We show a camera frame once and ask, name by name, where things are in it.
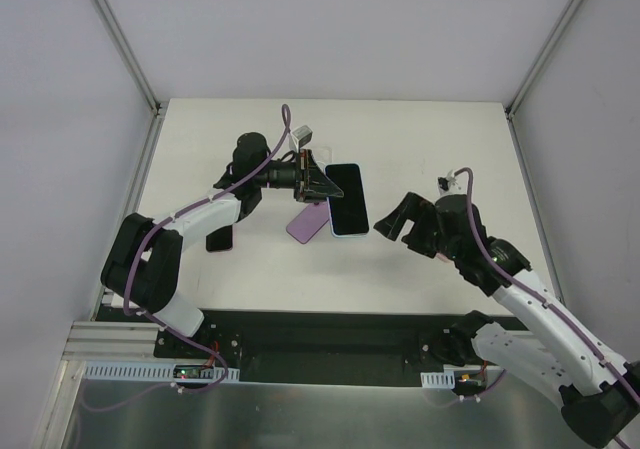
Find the purple phone black screen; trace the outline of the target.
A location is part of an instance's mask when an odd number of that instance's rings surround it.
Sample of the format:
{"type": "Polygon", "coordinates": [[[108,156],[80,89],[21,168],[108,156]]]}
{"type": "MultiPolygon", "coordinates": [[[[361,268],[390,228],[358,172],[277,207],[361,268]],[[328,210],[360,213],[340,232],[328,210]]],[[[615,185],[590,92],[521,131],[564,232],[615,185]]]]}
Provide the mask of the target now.
{"type": "Polygon", "coordinates": [[[326,202],[308,204],[286,226],[286,232],[300,244],[308,243],[329,222],[326,202]]]}

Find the pink phone case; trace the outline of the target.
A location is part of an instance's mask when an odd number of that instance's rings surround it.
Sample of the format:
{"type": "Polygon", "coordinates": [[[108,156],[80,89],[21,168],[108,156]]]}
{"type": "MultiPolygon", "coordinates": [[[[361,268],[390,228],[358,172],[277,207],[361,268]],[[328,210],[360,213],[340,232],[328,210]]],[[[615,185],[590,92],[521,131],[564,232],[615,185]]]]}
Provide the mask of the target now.
{"type": "Polygon", "coordinates": [[[452,262],[449,258],[447,258],[445,255],[443,255],[441,253],[437,253],[436,254],[436,259],[438,259],[438,260],[440,260],[441,262],[444,262],[444,263],[451,263],[452,262]]]}

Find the clear purple phone case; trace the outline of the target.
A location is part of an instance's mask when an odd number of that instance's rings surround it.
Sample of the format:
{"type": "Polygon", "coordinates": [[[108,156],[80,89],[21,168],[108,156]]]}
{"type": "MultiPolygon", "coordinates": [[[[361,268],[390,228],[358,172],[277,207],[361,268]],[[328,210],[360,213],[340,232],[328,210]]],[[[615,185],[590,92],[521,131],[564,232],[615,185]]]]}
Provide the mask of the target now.
{"type": "Polygon", "coordinates": [[[322,169],[333,163],[333,150],[328,146],[314,147],[312,153],[317,165],[322,169]]]}

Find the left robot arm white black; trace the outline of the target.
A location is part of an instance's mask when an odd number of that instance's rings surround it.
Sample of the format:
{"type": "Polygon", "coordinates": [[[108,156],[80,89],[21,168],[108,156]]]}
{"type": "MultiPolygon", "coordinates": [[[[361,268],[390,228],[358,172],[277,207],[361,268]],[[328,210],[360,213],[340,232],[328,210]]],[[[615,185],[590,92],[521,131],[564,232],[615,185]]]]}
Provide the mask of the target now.
{"type": "Polygon", "coordinates": [[[276,159],[262,134],[243,134],[211,191],[163,217],[132,213],[121,223],[101,283],[122,297],[125,310],[136,305],[157,323],[178,331],[176,344],[188,357],[204,356],[212,336],[202,327],[204,313],[178,292],[183,252],[248,217],[261,202],[265,188],[290,189],[300,203],[344,195],[307,148],[312,138],[309,127],[302,126],[284,138],[291,144],[292,160],[276,159]]]}

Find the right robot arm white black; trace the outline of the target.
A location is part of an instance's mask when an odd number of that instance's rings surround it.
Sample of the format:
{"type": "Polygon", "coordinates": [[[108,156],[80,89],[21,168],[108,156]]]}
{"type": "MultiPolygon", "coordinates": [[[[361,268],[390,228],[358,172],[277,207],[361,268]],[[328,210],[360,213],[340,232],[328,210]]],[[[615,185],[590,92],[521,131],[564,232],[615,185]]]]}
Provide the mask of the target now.
{"type": "Polygon", "coordinates": [[[639,415],[639,365],[589,331],[545,286],[511,243],[487,235],[479,211],[462,194],[436,202],[409,192],[374,228],[409,250],[453,262],[462,278],[517,318],[536,344],[516,340],[491,317],[473,311],[450,330],[446,360],[481,358],[543,394],[584,443],[619,441],[639,415]]]}

